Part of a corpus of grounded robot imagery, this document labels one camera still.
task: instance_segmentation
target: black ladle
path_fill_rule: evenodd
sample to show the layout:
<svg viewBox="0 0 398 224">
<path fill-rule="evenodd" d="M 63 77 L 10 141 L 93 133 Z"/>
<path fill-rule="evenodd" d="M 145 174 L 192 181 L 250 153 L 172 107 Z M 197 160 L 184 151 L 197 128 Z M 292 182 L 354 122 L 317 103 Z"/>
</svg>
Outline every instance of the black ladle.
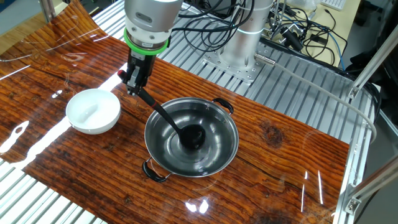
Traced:
<svg viewBox="0 0 398 224">
<path fill-rule="evenodd" d="M 172 117 L 160 106 L 153 97 L 150 96 L 145 89 L 141 88 L 137 94 L 150 107 L 156 110 L 177 132 L 181 145 L 187 149 L 199 149 L 205 142 L 205 130 L 198 124 L 187 125 L 180 129 L 172 119 Z"/>
</svg>

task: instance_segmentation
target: wall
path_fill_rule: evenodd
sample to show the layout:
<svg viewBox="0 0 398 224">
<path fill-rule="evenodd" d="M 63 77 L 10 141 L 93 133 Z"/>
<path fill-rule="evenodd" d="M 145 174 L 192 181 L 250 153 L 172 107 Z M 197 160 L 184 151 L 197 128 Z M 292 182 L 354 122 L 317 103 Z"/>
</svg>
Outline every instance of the wall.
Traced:
<svg viewBox="0 0 398 224">
<path fill-rule="evenodd" d="M 38 0 L 16 0 L 0 13 L 0 35 L 41 11 Z"/>
</svg>

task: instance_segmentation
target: wooden table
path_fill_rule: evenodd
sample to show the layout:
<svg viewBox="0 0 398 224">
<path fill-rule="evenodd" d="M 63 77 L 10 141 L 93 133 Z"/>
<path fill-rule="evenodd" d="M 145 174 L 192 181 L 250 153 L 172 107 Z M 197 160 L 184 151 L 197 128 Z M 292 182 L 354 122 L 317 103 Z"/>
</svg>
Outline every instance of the wooden table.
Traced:
<svg viewBox="0 0 398 224">
<path fill-rule="evenodd" d="M 144 127 L 152 110 L 116 82 L 128 47 L 99 30 L 78 1 L 64 12 L 0 56 L 0 142 L 29 121 L 4 160 L 109 223 L 333 221 L 347 144 L 162 60 L 147 91 L 162 103 L 230 101 L 239 149 L 209 177 L 148 179 L 141 165 L 149 158 Z M 99 86 L 118 96 L 121 117 L 104 134 L 79 133 L 65 118 L 67 102 Z"/>
</svg>

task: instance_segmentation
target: green ring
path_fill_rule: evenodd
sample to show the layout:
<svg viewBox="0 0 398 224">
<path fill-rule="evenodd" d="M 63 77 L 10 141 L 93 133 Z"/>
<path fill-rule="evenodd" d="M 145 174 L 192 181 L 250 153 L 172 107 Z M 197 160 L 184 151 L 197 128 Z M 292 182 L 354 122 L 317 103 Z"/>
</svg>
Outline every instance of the green ring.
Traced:
<svg viewBox="0 0 398 224">
<path fill-rule="evenodd" d="M 141 48 L 137 47 L 135 44 L 133 44 L 130 41 L 130 38 L 127 36 L 127 29 L 126 28 L 124 29 L 124 40 L 126 41 L 127 45 L 131 48 L 131 50 L 133 50 L 133 51 L 135 51 L 135 52 L 137 52 L 139 54 L 149 55 L 149 56 L 157 55 L 157 54 L 162 53 L 164 50 L 166 50 L 166 48 L 167 48 L 167 46 L 169 44 L 169 40 L 167 39 L 165 45 L 161 49 L 157 49 L 157 50 L 144 50 L 144 49 L 141 49 Z"/>
</svg>

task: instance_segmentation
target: pot rim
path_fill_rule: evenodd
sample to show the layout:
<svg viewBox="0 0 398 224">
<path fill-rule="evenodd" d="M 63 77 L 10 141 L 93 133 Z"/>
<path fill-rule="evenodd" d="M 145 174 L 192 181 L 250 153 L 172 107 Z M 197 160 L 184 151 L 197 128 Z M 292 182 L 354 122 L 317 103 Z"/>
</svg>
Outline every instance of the pot rim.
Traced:
<svg viewBox="0 0 398 224">
<path fill-rule="evenodd" d="M 208 177 L 208 176 L 210 176 L 210 175 L 216 174 L 216 173 L 222 171 L 223 169 L 225 169 L 225 167 L 227 167 L 227 166 L 232 162 L 232 160 L 235 158 L 236 153 L 238 152 L 238 148 L 239 148 L 239 133 L 238 133 L 238 129 L 237 129 L 237 127 L 236 127 L 236 124 L 235 124 L 234 120 L 232 119 L 232 117 L 229 115 L 229 113 L 227 113 L 222 107 L 218 106 L 216 103 L 214 103 L 214 102 L 212 102 L 212 101 L 205 100 L 205 99 L 203 99 L 203 98 L 197 98 L 197 97 L 182 97 L 182 98 L 176 98 L 176 99 L 169 100 L 169 101 L 165 102 L 164 104 L 162 104 L 162 106 L 164 107 L 164 109 L 166 109 L 168 106 L 172 106 L 172 105 L 174 105 L 174 104 L 176 104 L 176 103 L 181 103 L 181 101 L 189 101 L 189 100 L 190 100 L 190 101 L 194 101 L 194 102 L 199 102 L 199 103 L 212 103 L 213 105 L 217 106 L 217 107 L 221 110 L 221 112 L 223 113 L 223 115 L 226 116 L 226 119 L 229 119 L 229 120 L 230 120 L 230 123 L 233 125 L 232 128 L 233 128 L 234 135 L 236 136 L 236 140 L 235 140 L 235 141 L 236 141 L 236 146 L 235 146 L 235 148 L 233 149 L 232 155 L 231 155 L 231 156 L 229 157 L 229 159 L 224 163 L 224 165 L 222 165 L 222 166 L 221 166 L 219 169 L 217 169 L 216 171 L 213 171 L 213 172 L 210 172 L 210 173 L 207 173 L 207 174 L 204 174 L 204 175 L 182 175 L 182 174 L 178 174 L 178 173 L 172 172 L 171 170 L 169 170 L 168 168 L 166 168 L 165 166 L 163 166 L 161 163 L 159 163 L 159 162 L 157 161 L 157 159 L 152 155 L 152 153 L 150 153 L 150 150 L 149 150 L 148 144 L 147 144 L 147 135 L 146 135 L 146 133 L 147 133 L 148 121 L 154 119 L 154 117 L 158 114 L 158 112 L 156 112 L 156 111 L 153 111 L 153 112 L 150 114 L 150 116 L 148 117 L 148 120 L 147 120 L 147 122 L 146 122 L 146 124 L 145 124 L 145 129 L 144 129 L 144 140 L 145 140 L 145 145 L 146 145 L 147 151 L 148 151 L 148 153 L 149 153 L 149 155 L 150 155 L 150 158 L 152 158 L 153 160 L 155 160 L 155 162 L 158 163 L 158 165 L 160 165 L 163 169 L 169 171 L 170 174 L 179 175 L 179 176 L 182 176 L 182 177 L 193 177 L 193 178 L 197 178 L 197 177 Z"/>
</svg>

